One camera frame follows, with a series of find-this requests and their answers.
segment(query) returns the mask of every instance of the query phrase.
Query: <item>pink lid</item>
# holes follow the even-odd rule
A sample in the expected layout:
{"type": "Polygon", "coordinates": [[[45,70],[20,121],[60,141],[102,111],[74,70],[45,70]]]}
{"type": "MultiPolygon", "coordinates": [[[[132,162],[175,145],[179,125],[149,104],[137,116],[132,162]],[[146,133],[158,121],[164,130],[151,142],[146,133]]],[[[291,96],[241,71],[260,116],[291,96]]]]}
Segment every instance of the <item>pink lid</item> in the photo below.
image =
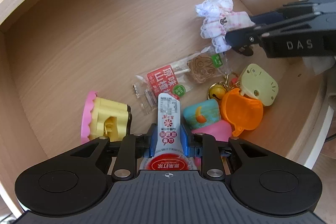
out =
{"type": "Polygon", "coordinates": [[[81,128],[81,141],[82,144],[89,141],[90,127],[89,124],[92,120],[91,111],[93,110],[95,104],[94,99],[97,97],[96,91],[90,91],[86,97],[83,116],[82,116],[82,128],[81,128]]]}
{"type": "MultiPolygon", "coordinates": [[[[220,120],[209,126],[193,129],[192,133],[205,133],[215,137],[216,141],[227,142],[232,135],[231,125],[224,121],[220,120]]],[[[195,158],[195,164],[197,167],[201,166],[201,158],[195,158]]]]}

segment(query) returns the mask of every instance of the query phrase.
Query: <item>black robotic claw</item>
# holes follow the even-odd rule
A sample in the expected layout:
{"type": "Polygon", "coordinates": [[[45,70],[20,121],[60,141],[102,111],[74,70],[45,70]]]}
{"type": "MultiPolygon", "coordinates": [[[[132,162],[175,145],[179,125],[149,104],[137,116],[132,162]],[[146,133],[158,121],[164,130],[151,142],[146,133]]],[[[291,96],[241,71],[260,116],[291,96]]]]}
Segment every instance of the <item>black robotic claw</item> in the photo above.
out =
{"type": "Polygon", "coordinates": [[[182,126],[184,153],[201,156],[202,170],[136,172],[154,135],[155,124],[121,142],[97,138],[25,170],[15,191],[30,211],[17,223],[323,223],[312,212],[322,184],[310,169],[243,139],[218,142],[182,126]]]}
{"type": "Polygon", "coordinates": [[[259,44],[267,57],[335,56],[336,0],[303,0],[251,17],[253,27],[227,32],[228,45],[251,56],[259,44]]]}

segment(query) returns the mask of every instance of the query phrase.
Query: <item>drink pouch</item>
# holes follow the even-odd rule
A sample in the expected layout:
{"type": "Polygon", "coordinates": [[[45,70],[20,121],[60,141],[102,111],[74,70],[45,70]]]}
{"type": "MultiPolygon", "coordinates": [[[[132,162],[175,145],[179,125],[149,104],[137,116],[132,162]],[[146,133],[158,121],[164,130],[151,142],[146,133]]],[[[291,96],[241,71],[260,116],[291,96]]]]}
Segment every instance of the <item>drink pouch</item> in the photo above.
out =
{"type": "Polygon", "coordinates": [[[167,93],[158,96],[157,144],[153,158],[144,158],[140,169],[195,170],[193,158],[183,154],[180,137],[180,102],[167,93]]]}

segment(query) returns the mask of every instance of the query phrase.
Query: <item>red label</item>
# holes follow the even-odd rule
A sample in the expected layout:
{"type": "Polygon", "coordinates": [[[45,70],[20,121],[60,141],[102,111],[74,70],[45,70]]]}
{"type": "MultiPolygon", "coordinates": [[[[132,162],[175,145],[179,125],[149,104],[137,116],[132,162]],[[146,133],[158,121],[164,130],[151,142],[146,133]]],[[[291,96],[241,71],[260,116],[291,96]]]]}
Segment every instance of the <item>red label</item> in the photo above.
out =
{"type": "Polygon", "coordinates": [[[178,84],[171,65],[164,66],[147,74],[155,96],[160,93],[173,94],[173,88],[178,84]]]}
{"type": "Polygon", "coordinates": [[[153,158],[148,163],[147,170],[188,170],[188,164],[178,155],[167,153],[153,158]]]}

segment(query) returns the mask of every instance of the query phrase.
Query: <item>orange toy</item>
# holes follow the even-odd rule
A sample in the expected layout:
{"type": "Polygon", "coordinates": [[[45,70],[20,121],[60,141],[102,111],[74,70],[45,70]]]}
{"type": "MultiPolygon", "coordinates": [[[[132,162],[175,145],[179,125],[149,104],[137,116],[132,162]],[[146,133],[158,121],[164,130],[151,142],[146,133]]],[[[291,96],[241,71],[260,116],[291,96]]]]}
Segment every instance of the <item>orange toy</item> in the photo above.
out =
{"type": "Polygon", "coordinates": [[[201,109],[202,109],[201,106],[196,108],[196,111],[195,111],[196,121],[199,123],[205,123],[207,119],[201,114],[201,109]]]}
{"type": "Polygon", "coordinates": [[[220,114],[224,120],[235,127],[232,132],[235,137],[245,129],[255,129],[263,118],[262,102],[241,96],[239,92],[238,88],[230,90],[224,95],[220,104],[220,114]]]}

